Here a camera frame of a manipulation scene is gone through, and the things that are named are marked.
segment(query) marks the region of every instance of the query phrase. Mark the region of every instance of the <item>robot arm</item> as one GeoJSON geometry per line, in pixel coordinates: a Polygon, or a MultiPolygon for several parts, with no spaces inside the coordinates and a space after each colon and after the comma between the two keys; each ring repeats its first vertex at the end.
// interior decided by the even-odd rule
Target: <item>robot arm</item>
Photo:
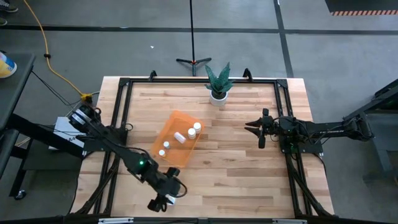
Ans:
{"type": "Polygon", "coordinates": [[[313,123],[302,121],[290,116],[272,118],[268,109],[263,109],[262,117],[257,121],[246,123],[246,130],[259,138],[259,148],[264,149],[266,135],[279,136],[284,144],[297,146],[298,144],[317,145],[322,138],[349,137],[354,140],[367,141],[373,137],[366,119],[355,117],[334,123],[313,123]]]}
{"type": "Polygon", "coordinates": [[[166,173],[158,171],[159,165],[149,153],[143,149],[121,145],[121,134],[111,126],[101,123],[101,111],[82,105],[70,117],[70,124],[77,130],[86,133],[91,144],[104,151],[113,151],[127,167],[127,170],[141,183],[147,182],[156,192],[157,197],[151,200],[148,208],[155,212],[165,212],[167,195],[183,197],[187,193],[185,185],[178,180],[180,170],[171,167],[166,173]],[[178,195],[180,187],[185,188],[183,195],[178,195]]]}

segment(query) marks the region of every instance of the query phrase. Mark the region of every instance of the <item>wooden table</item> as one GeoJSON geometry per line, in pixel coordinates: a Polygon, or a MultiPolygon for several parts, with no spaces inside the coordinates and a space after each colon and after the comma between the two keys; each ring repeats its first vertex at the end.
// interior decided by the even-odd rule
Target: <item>wooden table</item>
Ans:
{"type": "MultiPolygon", "coordinates": [[[[118,82],[119,77],[103,80],[97,107],[102,110],[105,125],[111,122],[118,82]]],[[[294,115],[312,120],[304,80],[290,78],[288,84],[294,115]]],[[[147,204],[155,198],[155,192],[147,184],[139,183],[121,163],[112,216],[294,217],[285,157],[279,144],[267,136],[266,148],[258,149],[257,137],[243,129],[245,122],[261,116],[263,108],[269,108],[270,115],[277,117],[272,85],[236,84],[229,92],[227,104],[216,107],[210,104],[209,91],[201,83],[135,83],[127,119],[134,129],[129,132],[128,146],[150,150],[173,110],[201,119],[206,129],[188,166],[179,175],[188,187],[185,197],[178,198],[176,205],[169,206],[165,213],[148,210],[147,204]]],[[[103,156],[104,153],[96,152],[83,161],[72,211],[78,210],[98,185],[103,156]]],[[[162,170],[167,169],[165,161],[158,162],[162,170]]],[[[303,164],[309,189],[333,213],[321,162],[311,154],[303,154],[303,164]]],[[[298,197],[304,211],[300,190],[298,197]]]]}

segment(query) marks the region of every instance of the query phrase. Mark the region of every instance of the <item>gray floor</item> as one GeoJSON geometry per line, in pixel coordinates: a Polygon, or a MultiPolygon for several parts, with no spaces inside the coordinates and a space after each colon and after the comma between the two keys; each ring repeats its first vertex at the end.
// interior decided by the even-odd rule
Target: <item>gray floor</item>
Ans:
{"type": "MultiPolygon", "coordinates": [[[[22,1],[20,12],[6,16],[11,24],[35,24],[22,1]]],[[[189,27],[188,1],[31,1],[43,24],[117,27],[189,27]]],[[[272,0],[194,0],[195,25],[204,28],[277,28],[272,0]]],[[[332,17],[324,1],[280,0],[286,29],[397,30],[397,16],[332,17]]],[[[105,75],[189,76],[175,58],[190,58],[189,33],[46,32],[54,69],[85,92],[98,91],[105,75]]],[[[278,34],[197,33],[197,58],[220,70],[231,62],[232,75],[244,68],[255,77],[286,77],[278,34]]],[[[42,57],[39,31],[0,30],[0,48],[33,52],[34,70],[70,101],[78,95],[52,75],[42,57]]],[[[398,36],[288,35],[294,77],[304,78],[314,121],[327,122],[365,104],[371,95],[397,78],[398,36]]],[[[203,68],[198,75],[205,75],[203,68]]],[[[30,77],[16,108],[31,121],[51,124],[68,112],[35,78],[30,77]]],[[[335,212],[345,218],[398,222],[398,187],[393,180],[364,184],[362,176],[379,164],[371,143],[331,139],[325,146],[328,183],[335,212]]],[[[66,214],[76,174],[29,172],[21,201],[7,198],[19,161],[12,160],[0,182],[0,219],[66,214]]]]}

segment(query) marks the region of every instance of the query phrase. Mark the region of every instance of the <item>orange plastic tray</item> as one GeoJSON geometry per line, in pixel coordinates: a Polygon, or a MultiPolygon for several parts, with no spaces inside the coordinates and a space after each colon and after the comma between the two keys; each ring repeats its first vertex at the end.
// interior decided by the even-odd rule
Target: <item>orange plastic tray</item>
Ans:
{"type": "Polygon", "coordinates": [[[173,111],[169,120],[165,123],[163,130],[156,138],[151,152],[154,157],[165,159],[174,166],[185,167],[204,128],[205,126],[203,122],[199,119],[192,118],[191,116],[179,111],[173,111]],[[195,139],[189,139],[188,129],[193,128],[193,124],[196,122],[200,123],[201,131],[196,135],[195,139]],[[174,138],[174,133],[176,132],[179,132],[185,137],[186,141],[184,144],[181,144],[174,138]],[[165,141],[170,143],[170,149],[165,149],[163,147],[163,142],[165,141]],[[165,156],[159,155],[159,151],[161,149],[165,151],[165,156]]]}

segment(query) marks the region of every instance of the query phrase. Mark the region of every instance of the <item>yellow cable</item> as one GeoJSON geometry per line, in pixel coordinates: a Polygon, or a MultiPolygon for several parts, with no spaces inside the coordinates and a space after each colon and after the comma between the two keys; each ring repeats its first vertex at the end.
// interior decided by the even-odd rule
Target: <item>yellow cable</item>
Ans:
{"type": "MultiPolygon", "coordinates": [[[[44,45],[45,45],[45,53],[46,53],[47,55],[49,55],[49,46],[48,46],[48,44],[47,44],[47,38],[45,37],[43,27],[42,27],[42,25],[41,25],[39,19],[38,19],[37,16],[35,15],[35,12],[34,12],[34,11],[32,10],[32,8],[29,6],[29,4],[27,3],[27,1],[24,0],[24,2],[25,2],[25,4],[26,4],[26,6],[28,7],[29,11],[32,13],[33,17],[35,17],[35,19],[36,19],[36,21],[37,21],[37,23],[38,23],[38,25],[39,25],[39,27],[40,27],[40,30],[42,31],[43,38],[44,38],[44,45]]],[[[81,99],[82,99],[83,101],[86,100],[87,98],[91,98],[91,97],[92,97],[92,94],[90,94],[90,93],[89,93],[89,94],[82,93],[71,81],[67,80],[65,77],[63,77],[62,75],[60,75],[59,73],[57,73],[56,71],[54,71],[54,69],[52,69],[52,67],[51,67],[50,59],[49,59],[48,57],[46,57],[46,59],[47,59],[47,65],[49,66],[50,71],[51,71],[52,73],[54,73],[56,76],[58,76],[58,77],[60,77],[61,79],[63,79],[65,82],[69,83],[69,85],[72,86],[72,87],[79,93],[79,95],[80,95],[80,97],[81,97],[81,99]]]]}

